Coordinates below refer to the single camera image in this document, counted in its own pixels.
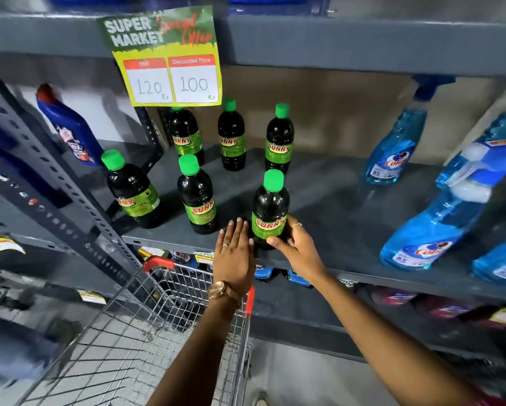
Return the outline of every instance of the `wristwatch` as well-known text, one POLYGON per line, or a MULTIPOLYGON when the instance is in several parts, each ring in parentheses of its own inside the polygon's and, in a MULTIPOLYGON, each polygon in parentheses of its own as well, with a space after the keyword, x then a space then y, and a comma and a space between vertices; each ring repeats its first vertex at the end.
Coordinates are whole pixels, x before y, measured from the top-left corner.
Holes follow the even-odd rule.
POLYGON ((208 298, 209 300, 217 299, 223 295, 227 295, 236 301, 238 307, 242 304, 242 300, 240 296, 234 292, 227 284, 225 284, 222 280, 218 280, 214 282, 212 286, 208 288, 208 298))

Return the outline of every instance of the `person's left hand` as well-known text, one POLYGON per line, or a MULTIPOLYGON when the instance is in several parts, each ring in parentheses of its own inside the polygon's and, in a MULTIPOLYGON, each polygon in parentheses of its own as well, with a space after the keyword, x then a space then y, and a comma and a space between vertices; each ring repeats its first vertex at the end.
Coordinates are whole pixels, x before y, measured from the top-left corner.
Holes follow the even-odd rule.
POLYGON ((255 258, 253 239, 248 239, 249 224, 242 218, 230 221, 225 230, 219 232, 216 253, 213 258, 213 281, 224 281, 243 297, 253 284, 255 258))

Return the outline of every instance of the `metal wire basket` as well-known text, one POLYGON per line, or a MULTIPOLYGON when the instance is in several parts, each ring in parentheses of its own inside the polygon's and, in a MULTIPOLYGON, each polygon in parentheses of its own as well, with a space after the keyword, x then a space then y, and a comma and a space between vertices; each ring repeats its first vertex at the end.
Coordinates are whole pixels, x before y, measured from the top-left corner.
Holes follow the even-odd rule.
MULTIPOLYGON (((149 258, 17 405, 144 405, 207 305, 211 272, 149 258), (52 370, 60 370, 51 377, 52 370)), ((254 289, 234 316, 212 405, 243 403, 254 289)))

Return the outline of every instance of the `watch face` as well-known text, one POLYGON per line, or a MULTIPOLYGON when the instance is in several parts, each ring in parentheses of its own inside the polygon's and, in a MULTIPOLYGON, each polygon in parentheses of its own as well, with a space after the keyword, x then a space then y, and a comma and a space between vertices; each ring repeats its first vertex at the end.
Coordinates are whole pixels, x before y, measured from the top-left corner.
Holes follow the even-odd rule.
POLYGON ((215 296, 217 296, 219 293, 222 292, 222 290, 224 289, 225 287, 225 283, 222 282, 222 281, 217 281, 215 282, 214 284, 212 284, 212 286, 209 287, 208 289, 208 296, 210 298, 213 298, 215 296))

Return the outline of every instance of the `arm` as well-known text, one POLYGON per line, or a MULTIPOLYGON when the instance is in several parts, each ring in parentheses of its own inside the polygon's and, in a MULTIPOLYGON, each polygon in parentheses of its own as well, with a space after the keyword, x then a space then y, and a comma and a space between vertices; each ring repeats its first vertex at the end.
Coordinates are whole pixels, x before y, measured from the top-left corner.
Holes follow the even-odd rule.
POLYGON ((296 218, 287 220, 289 243, 268 243, 328 301, 371 367, 402 406, 463 406, 484 398, 419 341, 378 315, 324 267, 310 235, 296 218))
MULTIPOLYGON (((243 297, 253 283, 253 240, 241 218, 221 230, 213 259, 213 281, 222 280, 243 297)), ((217 372, 236 301, 222 296, 209 302, 206 311, 146 406, 211 405, 217 372)))

